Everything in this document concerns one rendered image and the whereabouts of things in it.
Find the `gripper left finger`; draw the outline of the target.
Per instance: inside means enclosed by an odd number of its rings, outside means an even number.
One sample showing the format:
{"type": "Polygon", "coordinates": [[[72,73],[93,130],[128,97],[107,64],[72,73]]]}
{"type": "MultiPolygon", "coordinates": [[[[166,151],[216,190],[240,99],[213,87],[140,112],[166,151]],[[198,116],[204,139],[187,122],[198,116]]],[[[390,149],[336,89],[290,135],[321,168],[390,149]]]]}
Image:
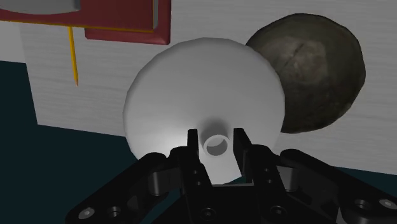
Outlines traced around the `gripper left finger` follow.
{"type": "Polygon", "coordinates": [[[65,224],[141,224],[168,194],[181,197],[161,214],[163,224],[212,224],[212,184],[199,160],[197,130],[166,157],[149,153],[71,209],[65,224]]]}

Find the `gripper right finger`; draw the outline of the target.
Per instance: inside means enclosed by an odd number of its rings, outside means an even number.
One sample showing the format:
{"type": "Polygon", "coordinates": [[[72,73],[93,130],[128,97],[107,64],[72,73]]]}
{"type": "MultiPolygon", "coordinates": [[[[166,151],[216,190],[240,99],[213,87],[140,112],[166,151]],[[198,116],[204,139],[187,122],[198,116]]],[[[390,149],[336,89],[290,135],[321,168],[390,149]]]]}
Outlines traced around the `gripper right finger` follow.
{"type": "Polygon", "coordinates": [[[254,186],[262,224],[397,224],[397,198],[300,150],[279,155],[233,130],[240,172],[254,186]]]}

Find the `white funnel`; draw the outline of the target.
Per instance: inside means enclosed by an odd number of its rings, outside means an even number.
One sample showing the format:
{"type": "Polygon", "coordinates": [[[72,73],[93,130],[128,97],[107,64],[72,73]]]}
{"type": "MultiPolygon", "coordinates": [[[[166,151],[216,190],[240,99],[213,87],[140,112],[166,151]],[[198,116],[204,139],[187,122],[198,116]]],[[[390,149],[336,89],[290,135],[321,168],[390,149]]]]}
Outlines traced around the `white funnel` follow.
{"type": "Polygon", "coordinates": [[[254,144],[274,147],[284,120],[284,92],[270,63],[252,48],[221,38],[178,43],[137,74],[123,109],[131,152],[168,155],[198,132],[198,155],[209,179],[240,177],[233,130],[254,144]]]}

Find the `dark brown round bowl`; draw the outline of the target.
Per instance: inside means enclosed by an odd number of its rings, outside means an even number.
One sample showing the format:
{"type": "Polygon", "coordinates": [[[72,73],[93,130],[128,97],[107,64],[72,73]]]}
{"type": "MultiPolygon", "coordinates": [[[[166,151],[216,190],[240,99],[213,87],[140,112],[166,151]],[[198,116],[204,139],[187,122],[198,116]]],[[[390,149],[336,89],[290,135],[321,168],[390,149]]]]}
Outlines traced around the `dark brown round bowl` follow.
{"type": "Polygon", "coordinates": [[[283,133],[331,125],[351,108],[365,83],[358,39],[321,15],[282,17],[257,30],[246,44],[267,59],[280,78],[285,94],[283,133]]]}

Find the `yellow pencil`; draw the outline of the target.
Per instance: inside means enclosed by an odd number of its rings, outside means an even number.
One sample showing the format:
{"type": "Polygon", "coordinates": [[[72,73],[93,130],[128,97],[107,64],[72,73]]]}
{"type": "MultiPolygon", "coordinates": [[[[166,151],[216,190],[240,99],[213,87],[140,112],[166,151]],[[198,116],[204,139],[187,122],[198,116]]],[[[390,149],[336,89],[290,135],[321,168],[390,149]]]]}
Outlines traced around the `yellow pencil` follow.
{"type": "Polygon", "coordinates": [[[76,63],[76,52],[75,52],[75,45],[74,45],[74,35],[73,35],[73,28],[68,27],[68,38],[69,38],[69,46],[70,46],[70,53],[71,53],[71,64],[72,64],[72,70],[73,70],[73,78],[76,86],[78,86],[79,83],[79,77],[78,77],[78,68],[77,68],[77,63],[76,63]]]}

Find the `red robot stand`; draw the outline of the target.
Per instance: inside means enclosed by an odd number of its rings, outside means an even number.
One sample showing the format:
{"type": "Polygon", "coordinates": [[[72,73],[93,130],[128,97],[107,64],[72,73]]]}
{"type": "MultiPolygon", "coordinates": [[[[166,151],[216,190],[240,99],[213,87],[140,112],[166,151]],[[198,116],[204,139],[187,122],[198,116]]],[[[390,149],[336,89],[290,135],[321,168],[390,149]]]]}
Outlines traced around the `red robot stand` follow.
{"type": "Polygon", "coordinates": [[[0,21],[81,27],[93,40],[168,45],[171,0],[0,0],[0,21]]]}

